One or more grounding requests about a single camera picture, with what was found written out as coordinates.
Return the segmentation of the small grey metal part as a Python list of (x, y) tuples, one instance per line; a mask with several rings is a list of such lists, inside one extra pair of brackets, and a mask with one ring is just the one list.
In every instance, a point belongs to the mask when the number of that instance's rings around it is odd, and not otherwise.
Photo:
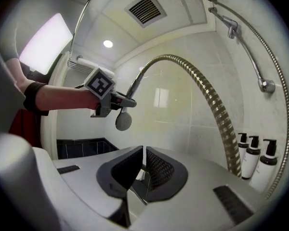
[[(142, 79), (143, 79), (143, 75), (139, 75), (131, 84), (130, 88), (125, 94), (129, 99), (133, 99), (133, 96), (136, 93)], [(126, 131), (127, 129), (130, 128), (131, 124), (132, 124), (132, 117), (128, 113), (128, 108), (121, 108), (121, 111), (119, 115), (117, 116), (117, 119), (115, 122), (117, 130)]]

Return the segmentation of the ceiling vent grille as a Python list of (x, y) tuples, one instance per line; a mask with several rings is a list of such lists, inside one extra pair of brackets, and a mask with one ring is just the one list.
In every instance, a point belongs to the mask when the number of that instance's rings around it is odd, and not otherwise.
[(157, 0), (134, 0), (124, 10), (142, 28), (167, 16)]

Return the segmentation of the chrome shower slide rail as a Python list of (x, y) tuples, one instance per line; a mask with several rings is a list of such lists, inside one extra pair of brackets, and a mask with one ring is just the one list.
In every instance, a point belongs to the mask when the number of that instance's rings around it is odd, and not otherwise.
[[(221, 22), (222, 22), (222, 15), (220, 15), (215, 7), (209, 7), (208, 11), (215, 15)], [(238, 42), (241, 44), (243, 49), (245, 50), (246, 54), (248, 55), (248, 58), (251, 61), (251, 64), (253, 66), (253, 69), (255, 71), (255, 74), (257, 76), (257, 82), (258, 86), (261, 92), (263, 93), (274, 93), (276, 86), (274, 81), (268, 80), (262, 77), (261, 71), (257, 65), (257, 62), (255, 61), (254, 56), (252, 55), (252, 52), (250, 51), (249, 47), (247, 46), (245, 40), (238, 34), (238, 32), (235, 32), (235, 37)]]

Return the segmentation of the curved shower curtain rod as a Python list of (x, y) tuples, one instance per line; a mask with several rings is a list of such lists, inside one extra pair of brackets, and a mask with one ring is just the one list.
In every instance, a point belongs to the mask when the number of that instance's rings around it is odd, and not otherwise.
[(91, 3), (92, 0), (87, 0), (80, 15), (79, 15), (79, 18), (78, 18), (78, 21), (76, 23), (76, 26), (75, 26), (75, 29), (74, 29), (74, 32), (73, 32), (73, 36), (72, 36), (72, 40), (71, 40), (71, 44), (70, 44), (70, 49), (69, 49), (69, 56), (70, 58), (72, 57), (72, 52), (73, 52), (73, 47), (74, 47), (74, 42), (75, 42), (75, 38), (76, 38), (76, 35), (77, 35), (77, 32), (78, 32), (78, 29), (79, 29), (79, 26), (80, 26), (80, 23), (85, 15), (85, 12), (87, 10), (87, 8), (89, 7), (89, 4)]

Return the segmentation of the towel rack with towels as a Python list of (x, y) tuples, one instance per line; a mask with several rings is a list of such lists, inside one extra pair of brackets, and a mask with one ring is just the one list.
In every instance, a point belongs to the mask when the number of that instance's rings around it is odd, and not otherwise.
[(75, 61), (69, 59), (67, 62), (68, 67), (73, 68), (77, 71), (90, 74), (93, 70), (100, 69), (102, 70), (107, 76), (114, 78), (115, 73), (111, 70), (99, 66), (98, 64), (91, 62), (89, 60), (83, 59), (80, 55), (77, 57)]

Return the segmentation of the bright rectangular light panel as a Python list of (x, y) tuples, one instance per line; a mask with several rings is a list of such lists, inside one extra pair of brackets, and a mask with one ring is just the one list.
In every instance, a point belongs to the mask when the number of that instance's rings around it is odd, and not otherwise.
[(72, 40), (62, 15), (53, 15), (29, 40), (19, 56), (21, 63), (39, 73), (48, 74), (57, 56)]

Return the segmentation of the person's left forearm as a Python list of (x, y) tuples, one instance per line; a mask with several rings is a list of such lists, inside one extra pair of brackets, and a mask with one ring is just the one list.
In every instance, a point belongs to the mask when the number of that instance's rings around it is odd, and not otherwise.
[[(6, 66), (12, 74), (16, 86), (24, 93), (28, 85), (34, 81), (25, 77), (17, 58), (8, 60)], [(42, 87), (36, 96), (36, 106), (41, 111), (78, 108), (93, 110), (98, 101), (98, 98), (88, 90), (49, 85)]]

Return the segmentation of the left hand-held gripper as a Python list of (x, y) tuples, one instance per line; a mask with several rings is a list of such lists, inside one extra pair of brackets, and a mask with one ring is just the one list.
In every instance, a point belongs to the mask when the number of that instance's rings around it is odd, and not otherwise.
[(98, 98), (98, 104), (91, 110), (91, 118), (107, 117), (111, 110), (134, 108), (137, 102), (126, 95), (115, 91), (114, 78), (102, 70), (93, 70), (84, 81), (84, 87)]

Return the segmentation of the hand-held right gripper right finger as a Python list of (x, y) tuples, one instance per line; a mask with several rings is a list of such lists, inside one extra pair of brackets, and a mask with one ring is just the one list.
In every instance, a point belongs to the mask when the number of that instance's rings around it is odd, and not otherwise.
[(171, 199), (188, 179), (188, 171), (182, 163), (149, 146), (146, 148), (146, 169), (151, 188), (145, 200), (149, 203)]

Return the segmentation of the black elastic armband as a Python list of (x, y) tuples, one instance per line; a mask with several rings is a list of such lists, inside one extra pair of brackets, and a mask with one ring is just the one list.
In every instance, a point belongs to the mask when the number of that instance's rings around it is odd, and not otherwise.
[(49, 114), (49, 111), (41, 111), (36, 106), (37, 93), (44, 86), (46, 86), (45, 83), (32, 82), (31, 84), (28, 85), (28, 87), (26, 88), (26, 90), (24, 92), (24, 95), (26, 97), (25, 101), (23, 102), (24, 107), (28, 111), (31, 111), (35, 114), (40, 115), (40, 116), (48, 116), (48, 114)]

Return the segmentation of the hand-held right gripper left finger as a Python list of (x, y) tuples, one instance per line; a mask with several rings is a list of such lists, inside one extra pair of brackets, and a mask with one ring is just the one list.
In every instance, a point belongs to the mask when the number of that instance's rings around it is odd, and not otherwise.
[(97, 170), (96, 179), (104, 192), (115, 198), (125, 198), (143, 165), (143, 147), (103, 163)]

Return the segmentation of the white shower curtain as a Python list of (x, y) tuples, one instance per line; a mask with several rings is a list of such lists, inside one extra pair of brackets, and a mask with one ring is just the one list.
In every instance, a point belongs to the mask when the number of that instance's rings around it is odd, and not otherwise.
[[(70, 53), (67, 51), (58, 60), (50, 80), (49, 86), (62, 87), (68, 71)], [(57, 110), (50, 111), (48, 116), (42, 116), (40, 121), (40, 141), (42, 148), (47, 151), (52, 160), (58, 159), (57, 152)]]

